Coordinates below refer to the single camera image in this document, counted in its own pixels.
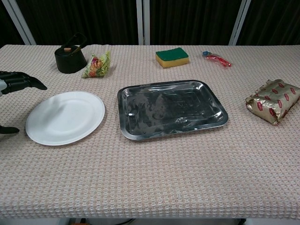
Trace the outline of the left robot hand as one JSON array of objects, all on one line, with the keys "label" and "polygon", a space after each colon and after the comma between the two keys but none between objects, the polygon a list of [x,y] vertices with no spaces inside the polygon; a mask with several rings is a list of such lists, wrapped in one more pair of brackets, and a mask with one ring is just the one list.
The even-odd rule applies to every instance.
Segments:
[{"label": "left robot hand", "polygon": [[47,87],[40,80],[24,72],[0,72],[0,96],[20,91],[27,87],[47,90]]}]

